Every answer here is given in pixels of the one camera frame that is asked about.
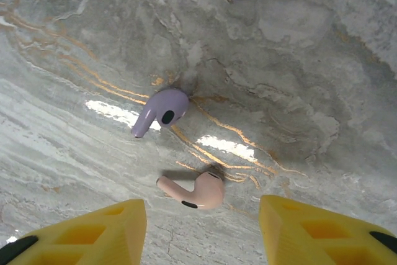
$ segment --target marble surface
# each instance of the marble surface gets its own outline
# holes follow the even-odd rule
[[[397,0],[0,0],[0,245],[137,197],[142,264],[267,264],[262,194],[397,233],[396,28]],[[187,115],[134,139],[170,85]],[[208,164],[220,209],[155,187]]]

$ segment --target yellow object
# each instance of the yellow object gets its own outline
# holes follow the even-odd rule
[[[269,265],[391,265],[397,254],[371,223],[276,195],[263,195],[259,224]]]
[[[138,265],[146,235],[143,200],[127,200],[33,231],[38,241],[8,265]]]

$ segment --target yellow plastic part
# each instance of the yellow plastic part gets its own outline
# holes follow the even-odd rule
[[[263,195],[259,224],[269,265],[391,265],[397,254],[369,232],[388,230],[276,195]]]
[[[145,204],[127,200],[25,236],[30,235],[38,241],[9,265],[138,265],[146,235]]]

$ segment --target gray marble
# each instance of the gray marble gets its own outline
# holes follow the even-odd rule
[[[266,264],[262,194],[397,233],[396,28],[397,0],[0,0],[0,245],[137,197],[142,264]],[[169,85],[187,115],[134,139]],[[220,209],[155,186],[208,164]]]

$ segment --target yellow 3d-printed part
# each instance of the yellow 3d-printed part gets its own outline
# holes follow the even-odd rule
[[[397,254],[370,232],[393,234],[339,213],[263,195],[259,224],[269,265],[397,264]]]
[[[7,265],[138,265],[146,235],[143,200],[127,200],[33,231],[38,241]]]

